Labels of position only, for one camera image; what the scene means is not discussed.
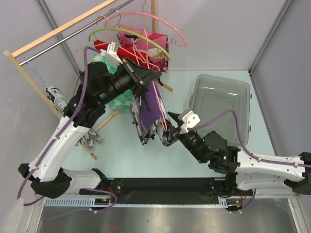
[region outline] crumpled fabric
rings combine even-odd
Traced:
[[[168,126],[170,126],[171,121],[165,111],[157,86],[155,86],[155,89],[159,96],[160,107],[165,120]],[[130,111],[134,124],[136,125],[138,137],[143,145],[147,144],[150,138],[153,139],[155,134],[159,136],[164,146],[170,146],[172,144],[172,142],[168,141],[169,133],[164,131],[161,124],[164,120],[156,100],[156,93],[152,83],[133,93]]]

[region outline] green hanger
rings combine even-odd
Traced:
[[[127,30],[127,29],[124,29],[124,28],[117,28],[117,27],[114,27],[114,28],[100,28],[100,29],[97,29],[93,32],[90,33],[90,35],[88,35],[88,41],[90,41],[91,39],[91,36],[94,35],[95,36],[95,33],[97,32],[100,32],[100,31],[105,31],[105,30],[115,30],[115,31],[123,31],[123,32],[126,32],[126,33],[130,33],[130,34],[133,34],[135,36],[138,36],[144,40],[148,40],[149,43],[153,44],[154,46],[156,46],[158,49],[160,49],[161,51],[164,52],[164,54],[169,58],[170,61],[172,61],[172,57],[170,56],[170,54],[164,49],[162,48],[160,45],[158,45],[157,43],[155,43],[154,41],[150,40],[149,38],[146,38],[145,36],[141,35],[141,34],[138,34],[136,32],[133,32],[131,30]]]

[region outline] transparent storage box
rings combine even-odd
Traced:
[[[190,98],[190,109],[204,124],[227,109],[234,109],[238,115],[244,144],[248,143],[250,86],[246,82],[210,75],[197,77],[194,93]],[[200,136],[215,131],[228,141],[230,146],[240,146],[232,113],[227,113],[213,124],[199,129]]]

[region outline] blue string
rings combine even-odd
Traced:
[[[64,102],[58,97],[58,95],[51,89],[50,85],[44,80],[44,78],[39,74],[38,70],[27,60],[27,58],[25,58],[26,62],[28,63],[28,65],[31,67],[31,69],[33,69],[33,71],[39,76],[40,80],[45,84],[45,86],[49,89],[49,91],[51,91],[51,93],[54,95],[55,98],[58,99],[58,101],[63,105],[66,106],[64,104]]]

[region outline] stainless steel surface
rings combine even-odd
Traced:
[[[45,207],[37,233],[296,233],[287,199],[261,199],[242,212],[198,208],[112,208],[94,214]]]
[[[46,4],[45,0],[35,0],[44,16],[44,18],[46,19],[47,23],[49,24],[50,28],[52,30],[58,28],[58,25],[52,15],[52,13],[50,12],[49,10],[49,7],[48,5]],[[63,35],[60,33],[56,36],[57,40],[58,41],[61,41],[64,39]],[[76,63],[75,59],[73,58],[73,55],[67,45],[66,42],[62,43],[61,44],[61,47],[65,53],[65,55],[67,56],[69,62],[71,63],[72,65],[72,68],[74,69],[74,71],[79,75],[80,74],[80,70],[79,70],[79,67],[78,67],[78,64]]]
[[[119,10],[119,9],[123,8],[124,6],[126,6],[127,4],[129,4],[129,3],[133,2],[133,1],[134,1],[134,0],[128,0],[128,1],[126,1],[125,3],[121,4],[120,6],[114,8],[114,9],[111,9],[111,11],[109,11],[108,13],[106,13],[105,16],[106,16],[106,17],[110,16],[111,14],[115,13],[116,10]],[[53,44],[53,45],[47,47],[46,49],[44,49],[44,50],[38,52],[38,53],[35,54],[34,56],[28,58],[28,61],[31,61],[31,60],[33,60],[33,59],[35,59],[35,58],[37,58],[37,57],[39,57],[39,56],[45,54],[47,51],[50,51],[51,49],[55,48],[56,46],[58,46],[58,45],[64,43],[65,41],[67,41],[67,40],[69,40],[70,38],[74,37],[75,35],[79,34],[80,32],[83,32],[85,29],[87,29],[87,28],[89,28],[89,27],[95,25],[96,23],[98,23],[98,22],[101,21],[102,19],[104,19],[104,17],[100,17],[100,18],[98,18],[97,20],[95,20],[95,21],[93,21],[93,22],[91,22],[91,23],[85,25],[84,27],[80,28],[79,30],[77,30],[77,31],[73,32],[72,34],[66,36],[64,39],[62,39],[62,40],[56,42],[55,44]],[[26,61],[23,61],[23,62],[19,63],[19,65],[20,65],[20,66],[23,66],[23,65],[25,65],[26,63],[27,63]]]
[[[276,33],[278,27],[280,26],[283,18],[285,17],[288,9],[290,8],[292,2],[294,0],[286,0],[281,11],[279,12],[278,16],[276,17],[276,20],[273,23],[272,28],[270,29],[267,38],[265,39],[264,43],[262,44],[258,55],[256,56],[254,63],[252,64],[251,68],[250,68],[250,74],[252,74],[258,64],[258,62],[260,61],[263,53],[265,52],[265,50],[267,49],[268,45],[270,44],[270,41],[272,40],[274,34]]]
[[[301,198],[288,199],[298,233],[311,232],[311,222]]]

